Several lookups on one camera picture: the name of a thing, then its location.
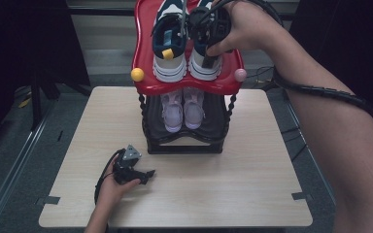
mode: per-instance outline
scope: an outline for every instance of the pink ball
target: pink ball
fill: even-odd
[[[247,77],[247,71],[244,69],[237,69],[234,73],[235,80],[238,82],[243,82]]]

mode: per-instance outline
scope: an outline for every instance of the gray floor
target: gray floor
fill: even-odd
[[[271,73],[268,71],[259,77],[247,79],[244,88],[260,88],[265,85]],[[127,76],[100,75],[92,76],[92,85],[132,85]],[[87,97],[65,86],[59,87],[60,98],[48,101],[43,98],[43,109],[50,110],[47,114],[45,127],[40,137],[24,161],[24,167],[19,171],[19,177],[13,182],[7,202],[0,212],[0,232],[82,232],[82,229],[44,229],[39,226],[38,218],[43,209],[36,205],[40,197],[48,196],[55,180],[57,171],[72,140],[87,102]],[[28,87],[16,94],[16,101],[0,128],[0,187],[7,180],[11,168],[25,141],[30,136],[32,123],[31,104],[18,108]],[[284,92],[277,88],[267,92],[274,115],[281,131],[296,127],[288,100]],[[293,167],[303,191],[311,198],[308,202],[314,222],[309,227],[289,228],[285,232],[330,232],[334,215],[334,204],[328,195],[313,157],[305,147],[298,130],[283,133],[288,153],[296,157]],[[133,232],[277,232],[275,229],[135,229]]]

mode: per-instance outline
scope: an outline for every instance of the white sneaker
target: white sneaker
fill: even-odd
[[[182,95],[180,89],[160,95],[163,121],[166,130],[170,133],[180,131],[183,125]]]
[[[186,117],[186,127],[197,129],[201,126],[205,117],[202,104],[204,102],[204,91],[194,87],[184,88],[184,114]]]
[[[153,26],[153,73],[165,83],[177,82],[187,73],[187,27],[181,32],[183,3],[164,0]]]
[[[201,0],[199,1],[197,8],[208,8],[211,9],[212,0]],[[222,57],[219,56],[219,58],[214,62],[214,65],[212,68],[203,68],[202,64],[205,57],[205,52],[207,48],[207,44],[205,43],[207,38],[194,38],[193,41],[193,50],[189,58],[188,63],[188,70],[190,71],[190,74],[202,81],[212,81],[217,78],[217,76],[220,74],[220,69],[222,65]]]

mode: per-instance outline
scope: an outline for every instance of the wooden table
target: wooden table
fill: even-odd
[[[93,192],[110,156],[129,144],[143,154],[135,169],[156,170],[110,219],[116,227],[308,226],[311,214],[265,92],[242,89],[221,154],[147,154],[134,87],[96,87],[51,189],[43,227],[85,227]],[[172,144],[202,144],[182,138]]]

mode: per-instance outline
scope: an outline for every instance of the black cable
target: black cable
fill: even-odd
[[[272,68],[274,68],[274,67],[273,67],[273,66],[262,66],[262,67],[259,67],[258,69],[256,69],[254,75],[247,76],[247,78],[259,77],[260,75],[262,75],[262,74],[268,72],[268,71],[271,70]],[[261,69],[266,69],[266,70],[262,71],[261,73],[258,73],[259,70],[261,70]]]
[[[96,205],[96,202],[98,201],[98,196],[99,196],[99,191],[101,190],[101,185],[102,185],[102,182],[104,182],[105,178],[114,174],[113,172],[112,173],[109,173],[107,174],[106,176],[104,176],[105,172],[107,171],[109,165],[111,164],[112,160],[117,156],[117,154],[119,154],[120,152],[124,151],[124,149],[121,149],[121,150],[117,150],[112,156],[111,158],[108,160],[107,162],[107,165],[105,165],[105,168],[104,170],[102,171],[101,173],[101,177],[99,177],[99,180],[98,180],[98,183],[96,184],[95,186],[95,195],[94,195],[94,199],[95,199],[95,205]],[[109,232],[109,225],[107,224],[105,226],[105,233],[108,233]]]
[[[336,90],[332,88],[291,83],[285,80],[284,78],[282,78],[276,68],[274,69],[273,79],[278,86],[284,89],[292,90],[292,91],[299,92],[299,93],[343,101],[348,104],[355,105],[356,107],[360,109],[363,109],[364,111],[366,111],[368,114],[370,114],[373,117],[373,104],[356,95],[352,95],[348,92],[340,91],[340,90]]]
[[[111,175],[113,175],[113,174],[114,174],[114,172],[110,172],[110,173],[108,173],[107,175],[104,176],[104,180],[105,180],[105,178],[107,178],[107,177],[109,177],[109,176],[111,176]]]
[[[265,86],[263,86],[260,89],[267,92],[268,90],[273,89],[273,88],[278,88],[278,86],[275,84],[275,82],[269,82],[268,84],[266,84]]]
[[[217,3],[217,5],[213,6],[208,12],[206,12],[201,19],[199,19],[196,24],[199,25],[202,21],[213,14],[218,8],[223,7],[225,4],[233,2],[235,0],[223,0]],[[256,5],[258,5],[262,10],[264,10],[268,15],[274,18],[280,25],[284,26],[283,21],[281,20],[280,16],[278,15],[277,11],[268,3],[262,0],[249,0]]]

